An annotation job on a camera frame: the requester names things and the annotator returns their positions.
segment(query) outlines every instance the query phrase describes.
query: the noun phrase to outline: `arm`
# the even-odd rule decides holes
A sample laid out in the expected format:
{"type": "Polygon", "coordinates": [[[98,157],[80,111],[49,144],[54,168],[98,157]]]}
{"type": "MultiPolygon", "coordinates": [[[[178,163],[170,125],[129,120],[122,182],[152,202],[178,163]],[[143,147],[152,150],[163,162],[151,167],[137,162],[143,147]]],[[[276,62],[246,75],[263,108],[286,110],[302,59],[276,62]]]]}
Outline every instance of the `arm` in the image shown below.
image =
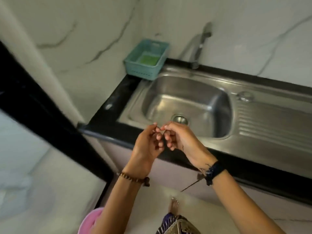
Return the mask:
{"type": "MultiPolygon", "coordinates": [[[[169,122],[160,130],[166,130],[164,136],[167,146],[171,150],[181,149],[204,175],[217,161],[188,126],[169,122]]],[[[227,170],[213,179],[213,189],[241,234],[285,234],[244,192],[227,170]]]]}
{"type": "MultiPolygon", "coordinates": [[[[150,125],[138,136],[123,173],[139,179],[148,176],[154,160],[163,151],[162,142],[156,139],[156,127],[150,125]]],[[[91,233],[123,234],[140,187],[140,183],[119,177],[91,233]]]]}

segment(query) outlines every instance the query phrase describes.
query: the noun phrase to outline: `granite countertop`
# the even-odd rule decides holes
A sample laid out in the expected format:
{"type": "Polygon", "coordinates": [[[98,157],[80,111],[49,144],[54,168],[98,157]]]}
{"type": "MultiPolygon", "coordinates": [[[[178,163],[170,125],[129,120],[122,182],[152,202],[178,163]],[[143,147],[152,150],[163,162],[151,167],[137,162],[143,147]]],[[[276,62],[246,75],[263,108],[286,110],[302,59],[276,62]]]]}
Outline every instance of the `granite countertop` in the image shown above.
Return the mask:
{"type": "MultiPolygon", "coordinates": [[[[166,63],[180,67],[189,67],[189,63],[173,59],[167,59],[166,63]]],[[[255,84],[312,95],[312,89],[310,87],[207,66],[200,66],[198,70],[255,84]]],[[[111,96],[96,112],[91,121],[87,125],[78,124],[79,131],[89,136],[103,139],[128,149],[133,149],[135,140],[142,132],[142,129],[119,123],[117,119],[140,81],[141,79],[138,77],[126,75],[111,96]]],[[[248,161],[210,148],[208,148],[208,150],[223,163],[229,173],[241,184],[312,205],[312,190],[310,189],[310,187],[312,187],[312,179],[248,161]]],[[[190,164],[185,154],[178,149],[171,151],[166,148],[158,158],[189,169],[197,170],[190,164]]]]}

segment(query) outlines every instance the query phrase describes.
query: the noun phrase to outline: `person's left hand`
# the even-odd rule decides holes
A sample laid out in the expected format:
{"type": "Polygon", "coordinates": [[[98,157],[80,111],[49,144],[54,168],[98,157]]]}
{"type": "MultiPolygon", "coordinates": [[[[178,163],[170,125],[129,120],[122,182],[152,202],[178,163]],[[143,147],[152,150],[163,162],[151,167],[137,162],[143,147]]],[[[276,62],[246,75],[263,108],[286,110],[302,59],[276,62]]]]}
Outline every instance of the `person's left hand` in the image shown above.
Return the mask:
{"type": "Polygon", "coordinates": [[[132,178],[144,179],[151,171],[154,160],[164,150],[162,134],[156,132],[157,123],[147,126],[135,141],[131,158],[123,173],[132,178]]]}

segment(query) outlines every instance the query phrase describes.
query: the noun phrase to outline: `hand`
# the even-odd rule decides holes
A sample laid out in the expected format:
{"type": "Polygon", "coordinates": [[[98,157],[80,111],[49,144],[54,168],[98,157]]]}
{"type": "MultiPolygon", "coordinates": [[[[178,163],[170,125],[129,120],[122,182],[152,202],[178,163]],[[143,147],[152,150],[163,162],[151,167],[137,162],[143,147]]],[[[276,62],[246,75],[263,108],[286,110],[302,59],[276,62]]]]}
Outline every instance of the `hand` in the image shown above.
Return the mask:
{"type": "Polygon", "coordinates": [[[154,160],[164,150],[163,142],[156,139],[159,135],[162,136],[157,127],[157,123],[147,126],[147,128],[139,134],[135,141],[131,158],[123,169],[123,173],[139,179],[144,179],[148,176],[154,160]]]}
{"type": "Polygon", "coordinates": [[[188,126],[170,121],[160,129],[157,128],[156,132],[160,132],[160,130],[166,130],[163,135],[167,141],[167,146],[171,150],[182,150],[191,164],[202,173],[205,174],[209,167],[217,161],[188,126]]]}

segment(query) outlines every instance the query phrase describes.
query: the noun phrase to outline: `person's right hand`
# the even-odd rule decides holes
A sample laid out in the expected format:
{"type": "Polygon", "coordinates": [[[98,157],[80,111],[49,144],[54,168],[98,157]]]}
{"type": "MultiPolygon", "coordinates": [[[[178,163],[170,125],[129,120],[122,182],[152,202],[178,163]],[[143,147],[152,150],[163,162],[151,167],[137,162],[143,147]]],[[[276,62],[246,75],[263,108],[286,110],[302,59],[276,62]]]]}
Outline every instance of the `person's right hand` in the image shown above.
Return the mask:
{"type": "Polygon", "coordinates": [[[160,129],[156,129],[157,132],[160,132],[158,130],[165,130],[163,135],[171,150],[176,148],[182,150],[191,164],[202,173],[205,174],[209,167],[217,161],[188,126],[170,121],[160,129]]]}

